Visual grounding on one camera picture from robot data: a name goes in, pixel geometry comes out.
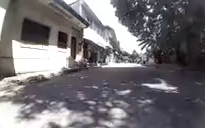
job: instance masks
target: dark window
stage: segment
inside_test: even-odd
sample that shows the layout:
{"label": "dark window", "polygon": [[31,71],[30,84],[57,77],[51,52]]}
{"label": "dark window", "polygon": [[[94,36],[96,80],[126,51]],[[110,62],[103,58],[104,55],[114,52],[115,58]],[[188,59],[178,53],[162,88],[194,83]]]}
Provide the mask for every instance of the dark window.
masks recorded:
{"label": "dark window", "polygon": [[50,28],[34,21],[24,19],[21,40],[48,45]]}
{"label": "dark window", "polygon": [[68,35],[63,32],[58,33],[58,47],[67,48]]}

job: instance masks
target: door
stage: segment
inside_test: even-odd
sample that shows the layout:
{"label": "door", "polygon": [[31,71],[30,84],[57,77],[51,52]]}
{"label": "door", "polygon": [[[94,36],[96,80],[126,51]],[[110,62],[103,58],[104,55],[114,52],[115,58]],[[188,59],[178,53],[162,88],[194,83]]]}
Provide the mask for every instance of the door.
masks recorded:
{"label": "door", "polygon": [[76,38],[72,37],[71,41],[71,57],[76,59]]}

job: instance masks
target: sky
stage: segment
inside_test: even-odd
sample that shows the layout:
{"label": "sky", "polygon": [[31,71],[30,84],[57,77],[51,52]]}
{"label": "sky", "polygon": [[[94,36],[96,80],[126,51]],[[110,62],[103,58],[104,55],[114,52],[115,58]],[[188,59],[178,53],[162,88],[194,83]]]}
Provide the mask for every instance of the sky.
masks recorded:
{"label": "sky", "polygon": [[[76,0],[64,0],[70,4]],[[115,30],[116,36],[120,41],[120,46],[125,51],[132,53],[136,50],[141,53],[141,48],[138,47],[137,38],[128,32],[127,27],[123,26],[115,16],[115,8],[110,4],[110,0],[85,0],[97,17],[104,25],[108,25]]]}

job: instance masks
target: building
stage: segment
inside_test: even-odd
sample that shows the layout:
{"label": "building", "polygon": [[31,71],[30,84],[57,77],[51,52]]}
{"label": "building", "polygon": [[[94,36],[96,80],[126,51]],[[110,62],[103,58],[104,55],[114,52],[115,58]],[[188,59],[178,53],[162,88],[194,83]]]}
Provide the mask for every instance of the building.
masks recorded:
{"label": "building", "polygon": [[75,67],[88,25],[63,0],[0,0],[0,77]]}
{"label": "building", "polygon": [[108,38],[110,45],[112,46],[112,49],[109,52],[110,54],[109,54],[109,57],[107,58],[107,61],[109,63],[118,62],[120,59],[119,54],[121,53],[121,50],[120,50],[120,43],[117,40],[115,31],[110,26],[105,26],[105,34],[106,34],[106,37]]}
{"label": "building", "polygon": [[84,29],[84,57],[93,63],[105,62],[107,48],[111,47],[105,26],[84,0],[77,0],[70,6],[90,24]]}

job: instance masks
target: street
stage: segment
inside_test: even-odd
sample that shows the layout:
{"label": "street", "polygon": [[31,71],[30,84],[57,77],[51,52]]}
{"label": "street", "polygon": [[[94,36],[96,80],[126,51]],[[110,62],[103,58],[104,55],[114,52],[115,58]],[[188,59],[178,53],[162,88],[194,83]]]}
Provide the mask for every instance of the street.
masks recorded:
{"label": "street", "polygon": [[205,73],[91,68],[0,91],[0,128],[205,128]]}

